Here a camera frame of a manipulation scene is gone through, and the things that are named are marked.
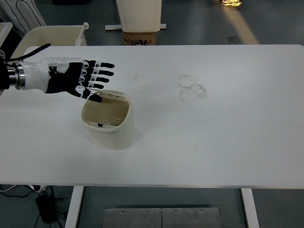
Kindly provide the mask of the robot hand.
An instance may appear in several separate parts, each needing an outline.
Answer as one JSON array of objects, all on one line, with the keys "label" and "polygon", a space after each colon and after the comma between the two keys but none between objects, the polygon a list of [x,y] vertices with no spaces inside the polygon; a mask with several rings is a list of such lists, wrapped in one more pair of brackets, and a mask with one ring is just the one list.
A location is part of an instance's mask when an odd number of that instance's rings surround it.
[{"label": "robot hand", "polygon": [[94,102],[96,94],[114,75],[114,64],[78,57],[45,58],[37,63],[21,62],[25,73],[25,90],[39,89],[46,94],[67,92]]}]

